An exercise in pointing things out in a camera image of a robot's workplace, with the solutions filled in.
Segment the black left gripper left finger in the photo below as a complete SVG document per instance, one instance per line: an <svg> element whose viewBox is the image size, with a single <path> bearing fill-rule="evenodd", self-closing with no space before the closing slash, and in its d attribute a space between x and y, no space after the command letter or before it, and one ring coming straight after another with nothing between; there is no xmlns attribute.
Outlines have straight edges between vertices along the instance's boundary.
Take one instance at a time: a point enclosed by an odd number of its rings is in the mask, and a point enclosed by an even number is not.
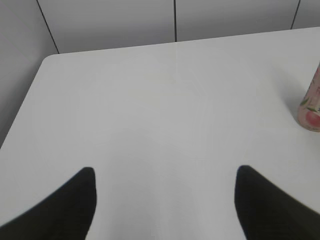
<svg viewBox="0 0 320 240"><path fill-rule="evenodd" d="M96 175L84 167L40 203L0 227L2 240L84 240L97 206Z"/></svg>

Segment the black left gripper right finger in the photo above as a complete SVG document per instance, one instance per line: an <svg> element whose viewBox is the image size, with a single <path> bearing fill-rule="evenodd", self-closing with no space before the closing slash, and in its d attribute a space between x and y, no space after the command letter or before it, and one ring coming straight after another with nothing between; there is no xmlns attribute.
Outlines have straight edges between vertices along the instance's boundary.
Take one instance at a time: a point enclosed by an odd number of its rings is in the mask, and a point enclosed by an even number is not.
<svg viewBox="0 0 320 240"><path fill-rule="evenodd" d="M318 240L320 215L249 165L236 173L234 205L248 240Z"/></svg>

